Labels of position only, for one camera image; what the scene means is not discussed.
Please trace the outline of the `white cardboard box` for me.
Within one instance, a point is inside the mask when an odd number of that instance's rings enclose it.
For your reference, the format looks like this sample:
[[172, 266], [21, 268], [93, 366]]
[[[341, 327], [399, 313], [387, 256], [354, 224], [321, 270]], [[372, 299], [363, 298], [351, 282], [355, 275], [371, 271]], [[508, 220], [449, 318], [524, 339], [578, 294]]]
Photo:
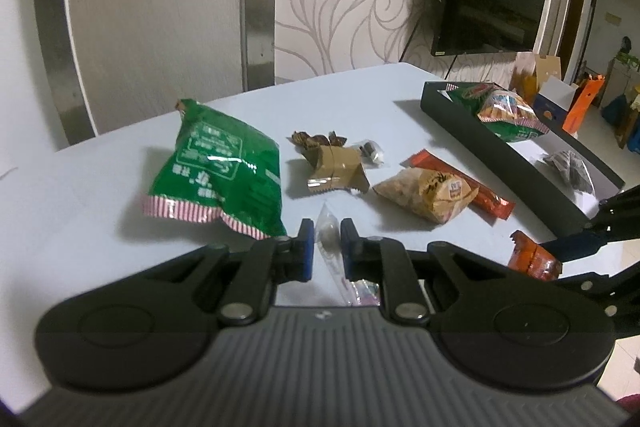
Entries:
[[533, 109], [540, 121], [549, 129], [563, 129], [569, 134], [577, 130], [566, 123], [574, 104], [577, 88], [559, 78], [550, 76], [540, 87], [534, 100]]

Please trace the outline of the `orange paper bag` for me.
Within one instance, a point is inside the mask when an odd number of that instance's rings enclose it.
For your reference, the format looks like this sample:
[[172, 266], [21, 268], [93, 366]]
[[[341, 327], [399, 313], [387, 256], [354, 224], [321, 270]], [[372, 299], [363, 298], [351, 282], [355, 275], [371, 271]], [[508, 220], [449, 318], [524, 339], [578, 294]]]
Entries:
[[584, 121], [592, 101], [596, 98], [605, 84], [605, 77], [601, 74], [585, 75], [578, 84], [574, 100], [570, 104], [562, 129], [569, 134], [576, 134]]

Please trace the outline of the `small brown wrapped candy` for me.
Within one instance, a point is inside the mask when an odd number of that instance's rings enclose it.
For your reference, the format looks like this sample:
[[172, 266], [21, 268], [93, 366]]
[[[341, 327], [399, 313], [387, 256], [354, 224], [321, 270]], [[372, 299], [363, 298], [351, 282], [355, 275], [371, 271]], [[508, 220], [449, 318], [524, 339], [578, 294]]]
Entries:
[[306, 131], [295, 131], [291, 135], [291, 141], [297, 147], [301, 147], [303, 150], [310, 150], [311, 148], [319, 146], [337, 146], [342, 147], [346, 144], [347, 139], [344, 136], [336, 134], [334, 131], [328, 134], [314, 134], [311, 135]]

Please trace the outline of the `green chips bag in tray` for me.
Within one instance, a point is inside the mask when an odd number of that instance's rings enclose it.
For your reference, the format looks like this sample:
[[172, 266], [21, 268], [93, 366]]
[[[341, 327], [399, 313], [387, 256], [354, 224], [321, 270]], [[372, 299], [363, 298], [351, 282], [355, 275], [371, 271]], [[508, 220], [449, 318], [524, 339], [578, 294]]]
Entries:
[[503, 142], [533, 140], [549, 132], [534, 110], [514, 91], [489, 82], [447, 83], [450, 100], [470, 112]]

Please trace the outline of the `clear small candy bag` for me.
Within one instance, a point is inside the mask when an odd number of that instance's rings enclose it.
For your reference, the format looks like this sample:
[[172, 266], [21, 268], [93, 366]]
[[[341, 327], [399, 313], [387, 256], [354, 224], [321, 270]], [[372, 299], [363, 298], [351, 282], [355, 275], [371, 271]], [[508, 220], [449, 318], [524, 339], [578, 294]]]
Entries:
[[314, 234], [316, 246], [345, 305], [377, 307], [380, 303], [378, 284], [367, 280], [353, 282], [346, 277], [340, 222], [326, 202], [321, 207]]

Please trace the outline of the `silver printed snack packet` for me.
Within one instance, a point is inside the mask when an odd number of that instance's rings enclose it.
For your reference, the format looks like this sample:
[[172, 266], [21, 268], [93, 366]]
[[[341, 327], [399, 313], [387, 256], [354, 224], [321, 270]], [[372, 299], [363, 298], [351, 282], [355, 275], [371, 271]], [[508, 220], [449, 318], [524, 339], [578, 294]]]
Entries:
[[559, 150], [544, 156], [542, 161], [554, 168], [565, 184], [574, 191], [594, 194], [594, 186], [585, 161], [574, 150]]

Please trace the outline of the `brown paper snack packet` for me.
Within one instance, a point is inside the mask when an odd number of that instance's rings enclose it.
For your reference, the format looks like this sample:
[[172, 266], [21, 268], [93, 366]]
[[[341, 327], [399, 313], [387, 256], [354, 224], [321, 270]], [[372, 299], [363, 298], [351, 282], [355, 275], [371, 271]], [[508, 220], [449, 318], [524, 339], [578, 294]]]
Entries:
[[303, 156], [314, 172], [307, 180], [310, 193], [335, 190], [367, 193], [370, 182], [364, 173], [359, 150], [350, 147], [316, 145], [304, 147]]

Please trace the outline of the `large green snack bag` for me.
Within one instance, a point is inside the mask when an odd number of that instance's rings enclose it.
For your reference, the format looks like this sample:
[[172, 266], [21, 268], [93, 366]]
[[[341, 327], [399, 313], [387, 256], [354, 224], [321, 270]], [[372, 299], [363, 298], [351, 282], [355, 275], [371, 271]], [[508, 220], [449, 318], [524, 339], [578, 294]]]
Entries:
[[143, 212], [190, 223], [221, 221], [258, 241], [285, 236], [276, 141], [190, 98], [177, 109], [175, 150], [146, 194]]

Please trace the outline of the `orange snack packet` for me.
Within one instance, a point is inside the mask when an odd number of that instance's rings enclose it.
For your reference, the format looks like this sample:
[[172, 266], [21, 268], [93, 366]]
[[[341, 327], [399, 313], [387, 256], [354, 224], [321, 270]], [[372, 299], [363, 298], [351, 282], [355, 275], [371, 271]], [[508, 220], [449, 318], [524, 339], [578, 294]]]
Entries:
[[555, 281], [562, 273], [562, 262], [518, 230], [511, 234], [514, 244], [508, 267], [541, 281]]

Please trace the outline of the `black shallow tray box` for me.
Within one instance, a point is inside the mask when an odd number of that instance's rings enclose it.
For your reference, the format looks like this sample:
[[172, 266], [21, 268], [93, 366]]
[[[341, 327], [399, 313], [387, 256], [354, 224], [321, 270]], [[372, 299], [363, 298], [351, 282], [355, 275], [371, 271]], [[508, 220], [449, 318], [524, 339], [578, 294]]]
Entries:
[[564, 185], [552, 181], [529, 161], [531, 153], [574, 150], [585, 161], [597, 202], [617, 195], [625, 187], [625, 181], [614, 170], [554, 122], [548, 133], [535, 140], [506, 143], [462, 106], [449, 101], [445, 96], [447, 86], [443, 81], [424, 83], [422, 112], [498, 176], [552, 234], [567, 236], [580, 231], [597, 208], [580, 208], [566, 194]]

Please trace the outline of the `long red snack bar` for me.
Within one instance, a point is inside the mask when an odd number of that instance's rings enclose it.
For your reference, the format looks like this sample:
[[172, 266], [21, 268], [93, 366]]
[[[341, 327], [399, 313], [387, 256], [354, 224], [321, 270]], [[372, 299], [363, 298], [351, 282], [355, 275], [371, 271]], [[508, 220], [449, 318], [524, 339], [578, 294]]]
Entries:
[[443, 161], [428, 150], [420, 150], [420, 152], [410, 156], [407, 159], [407, 165], [409, 167], [437, 170], [460, 176], [471, 188], [477, 189], [477, 195], [472, 202], [473, 205], [488, 213], [490, 217], [496, 219], [506, 220], [512, 215], [515, 202], [501, 197], [488, 186], [481, 184], [472, 178], [472, 176], [468, 176], [456, 167], [451, 166], [448, 162]]

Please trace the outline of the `tan cracker snack packet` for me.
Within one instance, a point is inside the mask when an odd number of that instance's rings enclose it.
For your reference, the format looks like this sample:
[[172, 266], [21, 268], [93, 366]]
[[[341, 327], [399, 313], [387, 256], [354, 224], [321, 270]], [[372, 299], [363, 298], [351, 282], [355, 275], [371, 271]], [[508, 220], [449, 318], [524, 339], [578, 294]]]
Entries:
[[461, 176], [418, 167], [402, 169], [375, 184], [373, 191], [436, 225], [457, 217], [478, 194]]

